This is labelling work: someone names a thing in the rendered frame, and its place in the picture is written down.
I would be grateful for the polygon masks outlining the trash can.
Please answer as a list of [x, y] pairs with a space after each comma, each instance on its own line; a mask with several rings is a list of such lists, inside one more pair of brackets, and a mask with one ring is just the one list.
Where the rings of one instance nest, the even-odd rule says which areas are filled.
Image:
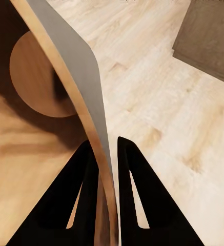
[[94, 246], [118, 246], [97, 59], [47, 0], [0, 0], [0, 246], [86, 140], [99, 168]]

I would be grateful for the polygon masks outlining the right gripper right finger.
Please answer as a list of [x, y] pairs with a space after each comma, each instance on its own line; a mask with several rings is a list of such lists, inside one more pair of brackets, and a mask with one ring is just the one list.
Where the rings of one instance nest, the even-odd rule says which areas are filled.
[[[136, 143], [117, 139], [121, 246], [205, 246]], [[149, 229], [138, 225], [132, 173]]]

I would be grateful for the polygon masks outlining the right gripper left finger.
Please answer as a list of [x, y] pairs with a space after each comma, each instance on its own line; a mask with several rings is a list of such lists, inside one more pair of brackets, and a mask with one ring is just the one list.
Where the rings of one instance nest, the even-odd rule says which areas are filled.
[[[86, 140], [6, 246], [94, 246], [98, 175]], [[73, 226], [67, 229], [79, 191]]]

